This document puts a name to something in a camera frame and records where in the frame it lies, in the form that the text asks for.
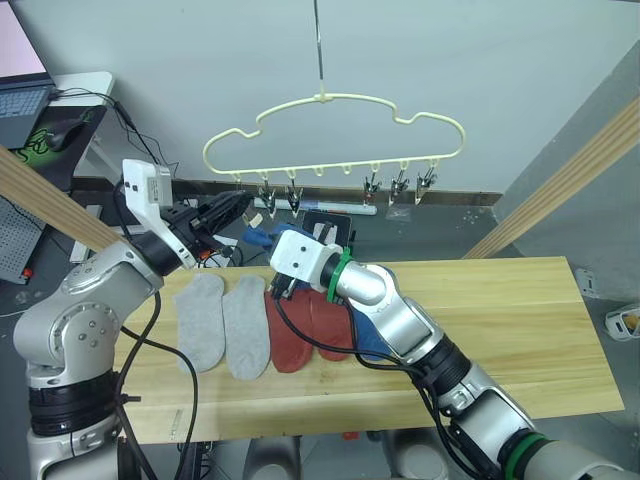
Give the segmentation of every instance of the green ring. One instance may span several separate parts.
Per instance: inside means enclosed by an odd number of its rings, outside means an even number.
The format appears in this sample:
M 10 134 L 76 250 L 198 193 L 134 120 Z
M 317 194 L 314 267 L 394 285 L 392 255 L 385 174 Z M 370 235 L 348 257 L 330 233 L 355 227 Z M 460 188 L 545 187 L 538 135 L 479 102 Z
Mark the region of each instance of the green ring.
M 349 263 L 351 260 L 351 249 L 349 247 L 345 247 L 345 249 L 342 251 L 342 255 L 340 255 L 340 262 L 338 262 L 336 269 L 333 271 L 333 274 L 331 275 L 331 281 L 329 282 L 327 300 L 330 303 L 334 303 L 334 300 L 336 298 L 336 286 L 338 285 L 338 279 L 340 278 L 344 267 L 346 267 L 347 263 Z
M 513 474 L 515 472 L 516 465 L 518 464 L 518 460 L 520 460 L 524 452 L 526 452 L 530 446 L 532 446 L 534 443 L 538 443 L 538 441 L 540 440 L 546 440 L 546 438 L 547 437 L 545 437 L 541 433 L 531 433 L 530 435 L 527 435 L 522 440 L 520 440 L 518 446 L 514 448 L 513 452 L 511 452 L 511 455 L 509 455 L 509 460 L 507 460 L 507 463 L 504 467 L 505 480 L 515 480 Z

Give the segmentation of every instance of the gray sock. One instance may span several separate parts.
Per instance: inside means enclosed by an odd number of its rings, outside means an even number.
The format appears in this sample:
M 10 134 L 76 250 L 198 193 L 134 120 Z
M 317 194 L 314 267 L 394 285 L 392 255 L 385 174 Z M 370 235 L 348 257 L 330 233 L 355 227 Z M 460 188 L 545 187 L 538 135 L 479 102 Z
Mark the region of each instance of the gray sock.
M 264 307 L 264 279 L 243 275 L 222 298 L 227 365 L 238 380 L 255 380 L 269 363 L 269 325 Z
M 223 293 L 224 282 L 220 277 L 199 273 L 173 297 L 178 311 L 178 349 L 191 360 L 197 372 L 215 367 L 224 355 Z M 180 359 L 178 365 L 189 371 Z

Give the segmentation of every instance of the wooden plank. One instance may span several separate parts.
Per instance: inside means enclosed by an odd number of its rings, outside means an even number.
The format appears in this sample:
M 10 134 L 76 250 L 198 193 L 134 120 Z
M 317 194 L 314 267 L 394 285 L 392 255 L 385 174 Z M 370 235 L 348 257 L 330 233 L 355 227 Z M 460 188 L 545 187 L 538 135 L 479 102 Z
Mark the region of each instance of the wooden plank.
M 617 162 L 639 139 L 640 97 L 636 97 L 463 258 L 490 257 L 517 240 Z
M 394 262 L 404 294 L 427 307 L 465 353 L 478 361 L 534 417 L 622 409 L 622 402 L 591 320 L 563 258 Z M 219 273 L 229 291 L 241 275 L 270 280 L 268 267 Z M 163 308 L 151 337 L 177 344 L 171 296 L 194 272 L 167 278 Z M 147 301 L 127 322 L 141 331 L 152 310 Z M 116 365 L 132 341 L 121 336 Z M 142 442 L 176 442 L 189 422 L 191 380 L 175 357 L 143 347 L 125 391 Z M 199 375 L 197 440 L 295 435 L 430 425 L 404 374 L 371 371 L 353 359 L 328 362 L 317 352 L 295 374 L 272 365 L 257 380 L 235 380 L 224 361 Z M 172 434 L 175 425 L 177 433 Z
M 0 194 L 69 237 L 100 251 L 118 234 L 0 145 Z

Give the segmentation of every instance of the sock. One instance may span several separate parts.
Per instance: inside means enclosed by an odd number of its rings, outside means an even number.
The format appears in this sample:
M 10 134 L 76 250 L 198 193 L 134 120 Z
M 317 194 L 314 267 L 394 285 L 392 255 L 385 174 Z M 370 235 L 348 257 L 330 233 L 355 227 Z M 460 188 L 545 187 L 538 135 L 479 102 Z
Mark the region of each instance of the sock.
M 353 318 L 358 332 L 358 350 L 371 350 L 373 352 L 391 354 L 389 346 L 380 338 L 378 330 L 364 313 L 353 309 Z M 363 355 L 367 360 L 380 361 L 382 358 L 373 355 Z
M 351 326 L 347 309 L 335 303 L 329 303 L 325 294 L 315 290 L 309 291 L 309 299 L 313 338 L 327 345 L 352 348 Z M 323 358 L 332 362 L 344 360 L 348 355 L 322 349 L 318 349 L 318 351 Z
M 271 361 L 281 373 L 297 372 L 311 360 L 313 347 L 287 327 L 269 292 L 265 292 L 264 300 L 271 338 Z M 308 291 L 296 290 L 291 300 L 280 300 L 280 304 L 291 322 L 302 333 L 312 336 Z
M 200 273 L 173 297 L 178 312 L 178 349 L 189 358 L 196 372 L 213 368 L 224 355 L 223 293 L 224 282 L 220 277 Z M 180 359 L 178 365 L 189 371 Z
M 243 275 L 222 297 L 227 366 L 238 380 L 255 380 L 269 363 L 269 327 L 264 305 L 264 279 Z

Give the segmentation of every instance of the pegboard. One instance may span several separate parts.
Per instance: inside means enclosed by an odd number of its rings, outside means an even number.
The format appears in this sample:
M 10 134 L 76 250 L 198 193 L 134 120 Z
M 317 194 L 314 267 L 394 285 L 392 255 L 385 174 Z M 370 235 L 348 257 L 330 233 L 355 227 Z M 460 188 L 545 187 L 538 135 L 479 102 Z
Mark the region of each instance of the pegboard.
M 9 200 L 0 197 L 0 280 L 27 283 L 22 273 L 45 225 L 38 217 L 18 206 L 14 209 Z

